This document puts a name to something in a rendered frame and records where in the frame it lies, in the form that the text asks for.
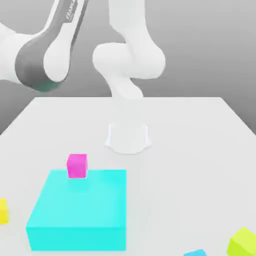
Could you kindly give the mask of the small lime cube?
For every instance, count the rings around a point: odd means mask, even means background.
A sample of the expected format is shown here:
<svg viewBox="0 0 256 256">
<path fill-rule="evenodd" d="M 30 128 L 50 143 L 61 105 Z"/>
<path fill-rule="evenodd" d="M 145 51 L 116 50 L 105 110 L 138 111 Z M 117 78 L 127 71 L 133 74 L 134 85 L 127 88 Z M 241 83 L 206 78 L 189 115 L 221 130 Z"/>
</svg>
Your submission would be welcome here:
<svg viewBox="0 0 256 256">
<path fill-rule="evenodd" d="M 243 227 L 229 241 L 228 256 L 256 256 L 256 234 Z"/>
</svg>

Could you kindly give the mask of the large cyan box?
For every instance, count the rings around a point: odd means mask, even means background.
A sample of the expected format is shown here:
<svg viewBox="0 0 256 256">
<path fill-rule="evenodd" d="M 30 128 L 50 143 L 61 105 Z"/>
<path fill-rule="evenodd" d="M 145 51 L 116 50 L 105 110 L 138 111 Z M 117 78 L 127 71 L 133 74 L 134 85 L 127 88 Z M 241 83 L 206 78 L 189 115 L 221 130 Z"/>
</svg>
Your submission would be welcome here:
<svg viewBox="0 0 256 256">
<path fill-rule="evenodd" d="M 32 251 L 125 251 L 127 172 L 51 170 L 26 224 Z"/>
</svg>

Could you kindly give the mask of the small blue cube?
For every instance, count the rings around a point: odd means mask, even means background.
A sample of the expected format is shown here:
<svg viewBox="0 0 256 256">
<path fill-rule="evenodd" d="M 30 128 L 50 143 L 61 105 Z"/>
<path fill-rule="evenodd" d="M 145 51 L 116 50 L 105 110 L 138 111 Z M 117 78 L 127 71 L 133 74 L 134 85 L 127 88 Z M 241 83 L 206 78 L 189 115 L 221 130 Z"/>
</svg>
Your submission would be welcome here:
<svg viewBox="0 0 256 256">
<path fill-rule="evenodd" d="M 187 252 L 183 256 L 207 256 L 207 254 L 203 249 L 197 249 L 191 252 Z"/>
</svg>

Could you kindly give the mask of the small magenta cube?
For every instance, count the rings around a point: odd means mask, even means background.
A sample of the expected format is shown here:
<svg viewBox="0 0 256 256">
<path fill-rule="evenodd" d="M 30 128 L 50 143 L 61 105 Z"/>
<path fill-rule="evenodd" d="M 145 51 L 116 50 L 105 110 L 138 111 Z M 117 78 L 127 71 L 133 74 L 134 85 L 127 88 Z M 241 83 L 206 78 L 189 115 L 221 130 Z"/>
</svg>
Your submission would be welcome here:
<svg viewBox="0 0 256 256">
<path fill-rule="evenodd" d="M 86 179 L 88 173 L 88 157 L 83 153 L 72 153 L 67 159 L 67 175 L 69 179 Z"/>
</svg>

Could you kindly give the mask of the small yellow cube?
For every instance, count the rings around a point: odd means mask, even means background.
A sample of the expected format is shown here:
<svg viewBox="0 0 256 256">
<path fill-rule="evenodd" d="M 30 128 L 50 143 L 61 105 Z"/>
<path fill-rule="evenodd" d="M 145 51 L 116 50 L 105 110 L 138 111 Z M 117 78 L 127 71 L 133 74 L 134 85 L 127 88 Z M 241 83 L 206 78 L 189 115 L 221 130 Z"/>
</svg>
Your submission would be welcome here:
<svg viewBox="0 0 256 256">
<path fill-rule="evenodd" d="M 9 222 L 9 207 L 6 198 L 0 198 L 0 225 Z"/>
</svg>

